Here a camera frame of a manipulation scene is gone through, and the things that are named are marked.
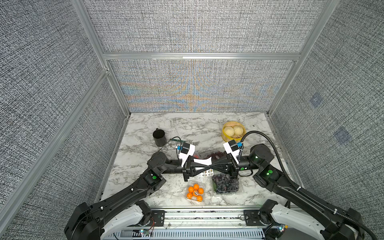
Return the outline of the clear box of oranges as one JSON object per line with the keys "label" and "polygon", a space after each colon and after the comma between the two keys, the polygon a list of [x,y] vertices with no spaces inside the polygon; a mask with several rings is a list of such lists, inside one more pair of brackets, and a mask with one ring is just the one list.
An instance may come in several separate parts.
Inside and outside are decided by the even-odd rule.
{"label": "clear box of oranges", "polygon": [[207,187],[205,184],[200,182],[187,183],[185,188],[184,197],[188,201],[202,203],[205,200]]}

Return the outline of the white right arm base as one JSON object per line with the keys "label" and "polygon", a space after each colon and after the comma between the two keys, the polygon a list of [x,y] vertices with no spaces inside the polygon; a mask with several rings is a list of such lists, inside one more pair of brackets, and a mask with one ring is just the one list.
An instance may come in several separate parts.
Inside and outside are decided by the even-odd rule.
{"label": "white right arm base", "polygon": [[291,210],[276,201],[267,200],[259,209],[260,221],[265,225],[281,224],[301,231],[317,240],[324,240],[325,227],[310,215]]}

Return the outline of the clear box of blueberries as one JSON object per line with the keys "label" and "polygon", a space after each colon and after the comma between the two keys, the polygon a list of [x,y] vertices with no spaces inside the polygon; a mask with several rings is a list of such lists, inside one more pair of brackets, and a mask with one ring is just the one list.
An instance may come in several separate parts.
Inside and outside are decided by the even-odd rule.
{"label": "clear box of blueberries", "polygon": [[217,174],[211,177],[213,195],[234,195],[242,192],[242,185],[239,179],[232,179],[226,174]]}

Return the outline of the yellow bamboo steamer basket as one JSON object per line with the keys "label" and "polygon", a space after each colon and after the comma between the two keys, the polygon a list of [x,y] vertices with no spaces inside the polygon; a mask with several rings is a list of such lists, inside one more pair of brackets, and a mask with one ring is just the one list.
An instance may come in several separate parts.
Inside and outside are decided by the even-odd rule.
{"label": "yellow bamboo steamer basket", "polygon": [[238,143],[245,134],[246,128],[242,124],[231,121],[223,125],[221,137],[225,142],[234,140]]}

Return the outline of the clear box green red grapes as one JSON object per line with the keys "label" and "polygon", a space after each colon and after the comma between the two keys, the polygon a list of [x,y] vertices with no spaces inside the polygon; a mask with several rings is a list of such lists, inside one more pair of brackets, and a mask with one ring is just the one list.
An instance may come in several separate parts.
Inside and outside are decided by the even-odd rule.
{"label": "clear box green red grapes", "polygon": [[212,162],[215,162],[219,160],[220,158],[224,157],[226,154],[224,152],[215,152],[211,153],[210,155],[206,156],[207,159],[211,159]]}

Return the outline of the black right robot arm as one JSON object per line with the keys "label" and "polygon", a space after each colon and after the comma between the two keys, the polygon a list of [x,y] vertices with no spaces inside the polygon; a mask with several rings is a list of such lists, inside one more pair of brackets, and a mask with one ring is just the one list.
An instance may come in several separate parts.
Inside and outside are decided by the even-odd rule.
{"label": "black right robot arm", "polygon": [[293,227],[317,240],[362,240],[367,230],[362,216],[350,208],[336,207],[293,182],[287,174],[271,165],[275,157],[270,149],[259,144],[251,148],[248,156],[240,157],[237,146],[228,154],[214,157],[212,169],[230,176],[243,170],[257,170],[256,183],[293,203],[303,213],[289,210],[273,200],[267,200],[259,209],[259,219],[265,225],[282,224]]}

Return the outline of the left steamed bun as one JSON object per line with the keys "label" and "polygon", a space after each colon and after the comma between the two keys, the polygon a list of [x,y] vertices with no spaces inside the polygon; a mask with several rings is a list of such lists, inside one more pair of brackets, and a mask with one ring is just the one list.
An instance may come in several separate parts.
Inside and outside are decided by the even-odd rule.
{"label": "left steamed bun", "polygon": [[234,129],[232,126],[226,126],[224,128],[224,133],[229,137],[232,138],[234,136]]}

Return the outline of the white fruit sticker sheet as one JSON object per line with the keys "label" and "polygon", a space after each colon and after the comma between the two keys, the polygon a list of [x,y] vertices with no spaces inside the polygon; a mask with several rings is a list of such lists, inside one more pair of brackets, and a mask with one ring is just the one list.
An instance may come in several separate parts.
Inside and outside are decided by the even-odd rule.
{"label": "white fruit sticker sheet", "polygon": [[[194,162],[203,165],[203,167],[196,167],[196,170],[201,170],[212,164],[212,157],[209,157],[208,159],[194,159]],[[213,175],[214,175],[214,170],[208,169],[198,174],[198,177],[212,177]]]}

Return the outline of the black metal cup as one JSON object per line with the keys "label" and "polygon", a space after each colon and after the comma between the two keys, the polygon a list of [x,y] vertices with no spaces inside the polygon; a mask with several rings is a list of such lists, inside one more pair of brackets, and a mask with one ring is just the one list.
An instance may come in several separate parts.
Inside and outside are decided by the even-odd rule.
{"label": "black metal cup", "polygon": [[153,132],[153,138],[154,138],[154,141],[155,141],[155,145],[157,147],[163,147],[164,145],[167,144],[167,139],[166,139],[165,131],[164,130],[161,130],[161,129],[157,128]]}

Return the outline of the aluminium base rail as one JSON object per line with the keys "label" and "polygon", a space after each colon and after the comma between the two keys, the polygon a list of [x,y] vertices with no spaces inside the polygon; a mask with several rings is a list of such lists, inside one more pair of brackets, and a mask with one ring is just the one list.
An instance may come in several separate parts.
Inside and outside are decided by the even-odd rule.
{"label": "aluminium base rail", "polygon": [[104,240],[277,240],[288,226],[265,225],[258,207],[154,208],[146,226],[130,226]]}

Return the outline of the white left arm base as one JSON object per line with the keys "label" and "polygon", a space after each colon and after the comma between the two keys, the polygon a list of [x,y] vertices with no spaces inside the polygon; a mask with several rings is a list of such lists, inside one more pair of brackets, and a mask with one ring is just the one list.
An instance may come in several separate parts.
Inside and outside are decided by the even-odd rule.
{"label": "white left arm base", "polygon": [[152,209],[145,201],[138,201],[131,207],[123,210],[113,217],[104,226],[105,232],[101,235],[101,240],[107,236],[130,226],[146,226],[152,217]]}

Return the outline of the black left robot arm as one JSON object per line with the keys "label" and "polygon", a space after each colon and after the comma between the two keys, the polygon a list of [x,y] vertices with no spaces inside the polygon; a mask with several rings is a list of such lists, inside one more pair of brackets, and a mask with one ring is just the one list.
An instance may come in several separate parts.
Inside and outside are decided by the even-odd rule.
{"label": "black left robot arm", "polygon": [[178,160],[169,160],[162,152],[154,153],[147,169],[131,185],[113,196],[87,205],[78,205],[64,233],[68,240],[102,240],[124,227],[148,224],[152,209],[144,199],[165,183],[165,174],[182,173],[185,179],[210,169],[212,159],[200,160],[181,153]]}

